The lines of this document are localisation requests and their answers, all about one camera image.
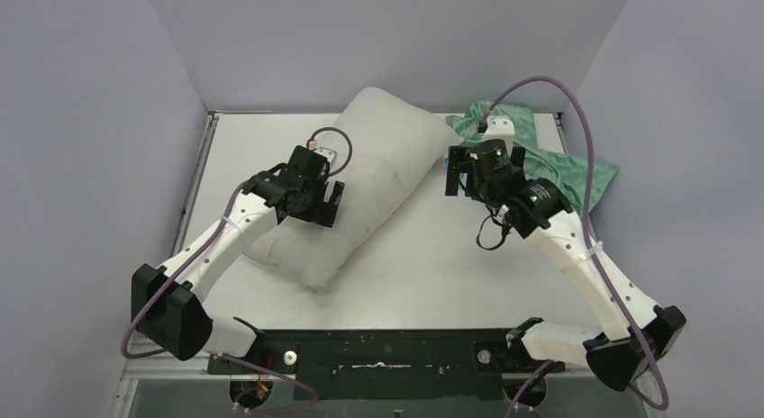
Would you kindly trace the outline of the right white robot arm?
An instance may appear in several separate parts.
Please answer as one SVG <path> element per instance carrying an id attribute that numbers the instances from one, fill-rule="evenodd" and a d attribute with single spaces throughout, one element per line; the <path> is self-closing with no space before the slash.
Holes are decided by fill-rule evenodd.
<path id="1" fill-rule="evenodd" d="M 508 333 L 508 361 L 520 370 L 544 360 L 586 366 L 609 388 L 624 391 L 650 359 L 667 354 L 687 318 L 676 306 L 660 306 L 613 263 L 550 180 L 525 176 L 524 154 L 497 139 L 451 146 L 445 194 L 463 192 L 480 202 L 504 236 L 516 232 L 545 254 L 583 296 L 599 326 L 589 330 L 530 318 Z"/>

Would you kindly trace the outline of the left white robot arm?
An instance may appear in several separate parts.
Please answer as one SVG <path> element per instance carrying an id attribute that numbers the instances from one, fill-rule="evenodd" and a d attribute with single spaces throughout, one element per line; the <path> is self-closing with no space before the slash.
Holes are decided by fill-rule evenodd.
<path id="1" fill-rule="evenodd" d="M 334 156 L 324 148 L 294 148 L 286 163 L 260 171 L 237 185 L 223 214 L 201 235 L 157 267 L 141 265 L 131 280 L 131 324 L 179 360 L 204 351 L 231 355 L 246 370 L 267 356 L 259 330 L 236 316 L 208 313 L 204 301 L 228 267 L 258 238 L 286 218 L 331 228 L 344 185 L 332 181 Z"/>

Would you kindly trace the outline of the white pillow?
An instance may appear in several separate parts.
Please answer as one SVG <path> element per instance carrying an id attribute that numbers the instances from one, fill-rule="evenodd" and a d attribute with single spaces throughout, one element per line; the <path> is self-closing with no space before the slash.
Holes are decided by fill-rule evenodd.
<path id="1" fill-rule="evenodd" d="M 353 155 L 338 176 L 345 189 L 333 227 L 288 218 L 243 253 L 313 291 L 327 287 L 459 141 L 443 118 L 377 87 L 361 90 L 334 125 L 350 136 Z"/>

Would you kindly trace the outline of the green and blue pillowcase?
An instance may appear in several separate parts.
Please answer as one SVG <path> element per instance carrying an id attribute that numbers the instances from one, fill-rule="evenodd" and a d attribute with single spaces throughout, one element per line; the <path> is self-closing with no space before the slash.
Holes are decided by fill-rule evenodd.
<path id="1" fill-rule="evenodd" d="M 461 138 L 461 145 L 472 147 L 482 140 L 478 119 L 490 106 L 487 100 L 471 104 L 461 115 L 449 115 L 446 123 Z M 546 178 L 571 202 L 580 214 L 584 208 L 587 183 L 587 160 L 583 157 L 545 150 L 540 147 L 534 114 L 531 109 L 513 104 L 500 104 L 493 115 L 509 118 L 514 124 L 514 144 L 526 149 L 523 170 L 529 178 Z"/>

